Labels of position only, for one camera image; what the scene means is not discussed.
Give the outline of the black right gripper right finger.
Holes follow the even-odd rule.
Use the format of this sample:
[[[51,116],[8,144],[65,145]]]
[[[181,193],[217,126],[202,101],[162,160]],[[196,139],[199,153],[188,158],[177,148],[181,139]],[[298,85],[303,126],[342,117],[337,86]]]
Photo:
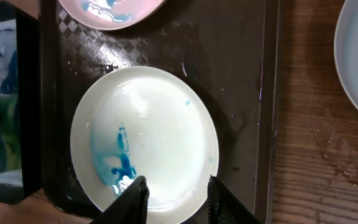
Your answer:
[[[208,182],[209,224],[261,224],[215,176]]]

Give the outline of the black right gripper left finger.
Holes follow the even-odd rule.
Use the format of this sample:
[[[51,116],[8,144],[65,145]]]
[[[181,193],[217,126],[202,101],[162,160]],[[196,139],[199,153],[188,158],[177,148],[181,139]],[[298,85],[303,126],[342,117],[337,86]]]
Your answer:
[[[149,195],[147,179],[140,175],[89,224],[146,224]]]

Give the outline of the white plate two smears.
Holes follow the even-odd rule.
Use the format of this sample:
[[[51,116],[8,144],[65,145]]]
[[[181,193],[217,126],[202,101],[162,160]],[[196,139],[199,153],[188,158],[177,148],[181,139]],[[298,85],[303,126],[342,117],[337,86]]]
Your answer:
[[[148,223],[194,215],[219,166],[216,128],[199,96],[176,76],[143,66],[111,72],[86,91],[71,124],[70,154],[100,211],[144,176]]]

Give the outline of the white plate streak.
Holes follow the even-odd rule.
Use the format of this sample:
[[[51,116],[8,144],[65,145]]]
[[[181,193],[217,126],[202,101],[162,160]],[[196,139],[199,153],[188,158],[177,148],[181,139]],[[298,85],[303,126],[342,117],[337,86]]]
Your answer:
[[[81,24],[98,30],[130,27],[155,13],[166,0],[59,0]]]

